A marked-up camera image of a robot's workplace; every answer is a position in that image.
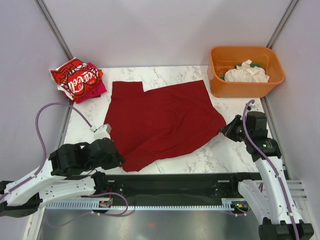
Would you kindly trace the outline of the dark red t shirt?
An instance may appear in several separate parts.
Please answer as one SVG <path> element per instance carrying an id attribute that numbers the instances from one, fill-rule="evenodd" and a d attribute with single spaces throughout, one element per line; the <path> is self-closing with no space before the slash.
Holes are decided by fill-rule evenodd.
<path id="1" fill-rule="evenodd" d="M 115 81 L 104 121 L 126 172 L 191 154 L 226 125 L 202 80 L 147 91 L 141 82 Z"/>

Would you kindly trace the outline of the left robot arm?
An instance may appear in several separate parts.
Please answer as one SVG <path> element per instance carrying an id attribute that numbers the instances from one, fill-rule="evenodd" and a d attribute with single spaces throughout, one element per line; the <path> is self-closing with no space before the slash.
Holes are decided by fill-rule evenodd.
<path id="1" fill-rule="evenodd" d="M 77 197 L 106 197 L 105 173 L 125 163 L 109 138 L 92 143 L 64 144 L 43 165 L 17 181 L 0 183 L 0 215 L 23 218 L 55 201 Z"/>

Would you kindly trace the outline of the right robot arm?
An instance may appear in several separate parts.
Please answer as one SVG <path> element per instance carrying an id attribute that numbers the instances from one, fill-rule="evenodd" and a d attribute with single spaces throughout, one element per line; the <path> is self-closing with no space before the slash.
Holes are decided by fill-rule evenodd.
<path id="1" fill-rule="evenodd" d="M 243 196 L 258 220 L 261 240 L 309 240 L 314 236 L 311 223 L 305 223 L 296 207 L 283 170 L 279 145 L 268 137 L 267 117 L 260 111 L 244 111 L 220 132 L 234 142 L 243 142 L 262 179 L 261 191 L 251 179 L 229 184 L 235 197 Z"/>

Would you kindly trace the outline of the green cloth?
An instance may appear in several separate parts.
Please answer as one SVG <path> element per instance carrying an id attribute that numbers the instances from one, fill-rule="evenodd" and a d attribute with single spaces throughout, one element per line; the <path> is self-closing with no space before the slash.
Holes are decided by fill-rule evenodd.
<path id="1" fill-rule="evenodd" d="M 237 69 L 238 67 L 241 67 L 241 66 L 242 66 L 242 64 L 237 64 L 237 65 L 234 66 L 234 68 Z M 258 63 L 251 63 L 250 67 L 251 68 L 255 68 L 255 67 L 260 68 L 261 66 Z"/>

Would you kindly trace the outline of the orange plastic bin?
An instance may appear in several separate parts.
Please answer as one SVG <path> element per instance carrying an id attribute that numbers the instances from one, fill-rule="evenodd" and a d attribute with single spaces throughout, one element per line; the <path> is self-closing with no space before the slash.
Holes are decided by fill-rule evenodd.
<path id="1" fill-rule="evenodd" d="M 217 98 L 262 98 L 285 80 L 276 53 L 261 46 L 214 47 L 207 75 Z"/>

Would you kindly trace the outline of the pink folded t shirt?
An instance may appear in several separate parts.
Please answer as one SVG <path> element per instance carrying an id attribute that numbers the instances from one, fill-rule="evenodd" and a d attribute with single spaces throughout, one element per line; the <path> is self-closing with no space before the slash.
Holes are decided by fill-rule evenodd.
<path id="1" fill-rule="evenodd" d="M 84 102 L 85 100 L 92 99 L 92 98 L 99 98 L 101 94 L 107 92 L 107 89 L 102 81 L 102 77 L 104 75 L 103 71 L 99 68 L 97 68 L 93 63 L 88 62 L 87 63 L 90 67 L 94 68 L 95 70 L 98 70 L 98 77 L 99 82 L 97 85 L 92 88 L 86 95 L 82 96 L 80 99 L 76 100 L 75 102 L 77 104 L 80 104 L 81 102 Z"/>

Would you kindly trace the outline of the red coca cola t shirt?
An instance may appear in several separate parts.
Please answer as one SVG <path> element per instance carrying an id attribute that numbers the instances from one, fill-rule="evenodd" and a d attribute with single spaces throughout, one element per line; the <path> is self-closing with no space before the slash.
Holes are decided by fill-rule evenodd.
<path id="1" fill-rule="evenodd" d="M 101 81 L 101 71 L 83 63 L 73 69 L 66 80 L 58 84 L 57 89 L 63 91 L 71 100 L 75 100 L 83 97 Z"/>

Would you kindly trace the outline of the red white patterned t shirt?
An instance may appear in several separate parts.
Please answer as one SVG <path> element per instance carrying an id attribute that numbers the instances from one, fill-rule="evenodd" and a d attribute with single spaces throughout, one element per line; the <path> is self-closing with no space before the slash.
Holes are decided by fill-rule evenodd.
<path id="1" fill-rule="evenodd" d="M 58 84 L 63 84 L 69 75 L 83 62 L 78 58 L 74 57 L 73 59 L 69 60 L 68 62 L 64 63 L 62 66 L 58 67 L 57 69 L 51 69 L 50 74 L 51 78 Z"/>

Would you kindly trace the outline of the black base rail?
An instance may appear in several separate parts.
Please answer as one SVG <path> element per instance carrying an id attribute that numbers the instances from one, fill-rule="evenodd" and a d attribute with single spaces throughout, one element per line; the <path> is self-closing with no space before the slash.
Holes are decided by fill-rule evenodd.
<path id="1" fill-rule="evenodd" d="M 238 183 L 262 182 L 258 172 L 192 174 L 108 174 L 103 189 L 117 195 L 117 204 L 219 205 L 222 198 L 239 199 Z"/>

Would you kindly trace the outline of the right aluminium corner post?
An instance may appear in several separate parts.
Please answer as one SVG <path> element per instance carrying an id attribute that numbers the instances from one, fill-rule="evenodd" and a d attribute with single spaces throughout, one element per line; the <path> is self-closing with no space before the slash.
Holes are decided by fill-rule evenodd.
<path id="1" fill-rule="evenodd" d="M 273 31 L 266 47 L 268 49 L 272 49 L 278 38 L 280 37 L 282 31 L 284 30 L 286 24 L 288 23 L 288 21 L 290 20 L 291 15 L 293 14 L 293 12 L 295 11 L 297 5 L 299 4 L 300 0 L 290 0 L 289 4 L 287 6 L 287 8 L 285 9 L 282 17 L 280 18 L 275 30 Z"/>

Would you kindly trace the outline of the aluminium corner post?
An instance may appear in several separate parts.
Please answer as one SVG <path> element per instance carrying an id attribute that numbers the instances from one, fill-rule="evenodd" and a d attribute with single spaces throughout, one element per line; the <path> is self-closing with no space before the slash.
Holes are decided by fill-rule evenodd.
<path id="1" fill-rule="evenodd" d="M 74 56 L 65 41 L 56 21 L 54 20 L 52 14 L 50 13 L 49 8 L 47 7 L 44 0 L 34 0 L 35 4 L 39 8 L 42 16 L 44 17 L 47 25 L 49 26 L 51 32 L 53 33 L 54 37 L 56 38 L 61 50 L 65 54 L 68 60 L 71 60 Z"/>
<path id="2" fill-rule="evenodd" d="M 289 4 L 287 6 L 287 8 L 285 9 L 282 17 L 280 18 L 275 30 L 273 31 L 266 47 L 268 49 L 272 49 L 278 38 L 280 37 L 282 31 L 284 30 L 286 24 L 288 23 L 288 21 L 290 20 L 291 15 L 293 14 L 293 12 L 295 11 L 297 5 L 299 4 L 300 0 L 290 0 Z"/>

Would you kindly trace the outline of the left aluminium corner post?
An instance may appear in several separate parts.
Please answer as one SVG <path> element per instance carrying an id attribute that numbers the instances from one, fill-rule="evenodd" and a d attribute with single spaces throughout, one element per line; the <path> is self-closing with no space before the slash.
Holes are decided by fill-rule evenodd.
<path id="1" fill-rule="evenodd" d="M 54 37 L 56 38 L 61 50 L 65 54 L 68 60 L 71 60 L 74 56 L 65 41 L 56 21 L 54 20 L 52 14 L 50 13 L 49 8 L 47 7 L 44 0 L 34 0 L 35 4 L 39 8 L 42 16 L 44 17 L 47 25 L 49 26 L 51 32 L 53 33 Z"/>

